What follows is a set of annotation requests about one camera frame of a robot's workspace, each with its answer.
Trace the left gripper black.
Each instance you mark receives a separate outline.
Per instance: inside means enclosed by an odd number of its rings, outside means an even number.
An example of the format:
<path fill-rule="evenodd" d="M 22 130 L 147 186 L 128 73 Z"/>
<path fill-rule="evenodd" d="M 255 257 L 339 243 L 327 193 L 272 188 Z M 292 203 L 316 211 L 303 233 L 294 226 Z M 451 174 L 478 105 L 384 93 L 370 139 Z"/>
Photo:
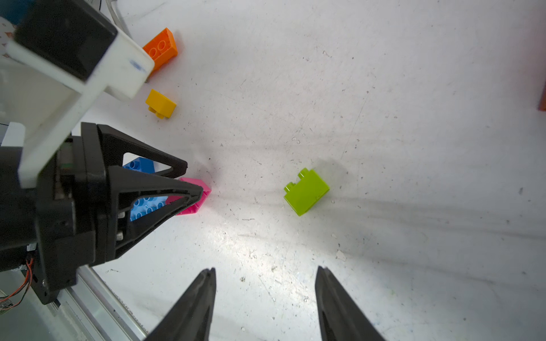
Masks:
<path fill-rule="evenodd" d="M 168 166 L 157 173 L 122 167 L 132 153 Z M 195 205 L 203 188 L 178 180 L 185 160 L 155 149 L 108 125 L 83 123 L 38 175 L 33 189 L 18 179 L 22 149 L 1 148 L 1 270 L 21 269 L 26 277 L 15 292 L 33 291 L 50 304 L 77 283 L 78 268 L 97 258 L 96 207 L 88 201 L 86 158 L 104 159 L 109 178 L 105 260 L 120 258 L 161 224 Z"/>

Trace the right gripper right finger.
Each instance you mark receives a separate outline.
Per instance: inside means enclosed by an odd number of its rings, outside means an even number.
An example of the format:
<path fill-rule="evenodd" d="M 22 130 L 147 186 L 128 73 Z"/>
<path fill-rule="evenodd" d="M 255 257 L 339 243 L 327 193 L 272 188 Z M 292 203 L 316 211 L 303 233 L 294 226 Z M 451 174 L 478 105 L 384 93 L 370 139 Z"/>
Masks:
<path fill-rule="evenodd" d="M 315 292 L 322 340 L 385 340 L 329 269 L 318 267 Z"/>

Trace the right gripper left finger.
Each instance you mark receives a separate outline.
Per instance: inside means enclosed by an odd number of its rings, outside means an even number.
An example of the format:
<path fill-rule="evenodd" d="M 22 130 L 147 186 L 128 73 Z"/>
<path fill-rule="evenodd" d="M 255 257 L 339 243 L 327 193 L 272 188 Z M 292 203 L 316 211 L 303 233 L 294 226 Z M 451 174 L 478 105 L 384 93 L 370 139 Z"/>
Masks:
<path fill-rule="evenodd" d="M 146 341 L 206 341 L 216 299 L 216 270 L 197 275 Z"/>

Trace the yellow lego brick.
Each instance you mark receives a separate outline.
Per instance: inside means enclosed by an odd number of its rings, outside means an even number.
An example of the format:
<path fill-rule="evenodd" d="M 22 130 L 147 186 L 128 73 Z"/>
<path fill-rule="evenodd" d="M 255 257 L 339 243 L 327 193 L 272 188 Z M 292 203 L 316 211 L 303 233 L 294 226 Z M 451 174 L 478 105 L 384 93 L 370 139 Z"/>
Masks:
<path fill-rule="evenodd" d="M 148 110 L 154 113 L 159 119 L 169 119 L 176 109 L 176 103 L 156 90 L 151 90 L 145 103 L 148 106 Z"/>

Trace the small pink lego brick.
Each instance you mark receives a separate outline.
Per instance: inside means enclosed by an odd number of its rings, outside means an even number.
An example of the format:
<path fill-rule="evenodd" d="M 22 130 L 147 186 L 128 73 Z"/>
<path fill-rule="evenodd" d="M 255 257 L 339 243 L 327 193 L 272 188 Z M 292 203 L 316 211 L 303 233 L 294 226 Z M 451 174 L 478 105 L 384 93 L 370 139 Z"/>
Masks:
<path fill-rule="evenodd" d="M 200 187 L 201 188 L 200 195 L 199 196 L 195 195 L 190 197 L 169 196 L 166 199 L 166 205 L 170 205 L 175 202 L 181 201 L 183 199 L 187 199 L 188 202 L 186 203 L 185 209 L 178 212 L 177 215 L 181 216 L 181 215 L 196 214 L 201 209 L 203 204 L 206 202 L 208 196 L 211 194 L 212 192 L 211 188 L 203 180 L 200 180 L 197 178 L 181 177 L 179 178 L 179 181 Z"/>

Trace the lime green lego brick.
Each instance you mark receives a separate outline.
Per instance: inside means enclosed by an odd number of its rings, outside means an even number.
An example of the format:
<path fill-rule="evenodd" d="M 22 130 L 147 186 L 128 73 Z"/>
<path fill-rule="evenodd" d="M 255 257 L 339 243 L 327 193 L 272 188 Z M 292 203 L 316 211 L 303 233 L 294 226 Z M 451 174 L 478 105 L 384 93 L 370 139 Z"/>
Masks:
<path fill-rule="evenodd" d="M 297 183 L 288 183 L 284 187 L 284 199 L 298 216 L 307 213 L 329 192 L 326 182 L 315 172 L 302 169 Z"/>

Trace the brown lego brick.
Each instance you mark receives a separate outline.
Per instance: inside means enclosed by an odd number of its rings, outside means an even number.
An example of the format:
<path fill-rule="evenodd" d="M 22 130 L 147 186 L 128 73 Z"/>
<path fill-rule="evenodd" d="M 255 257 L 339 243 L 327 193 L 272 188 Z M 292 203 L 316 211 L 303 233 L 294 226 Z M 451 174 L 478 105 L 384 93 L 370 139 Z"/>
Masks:
<path fill-rule="evenodd" d="M 540 97 L 540 101 L 538 103 L 537 109 L 541 112 L 546 112 L 546 85 L 543 88 L 543 92 Z"/>

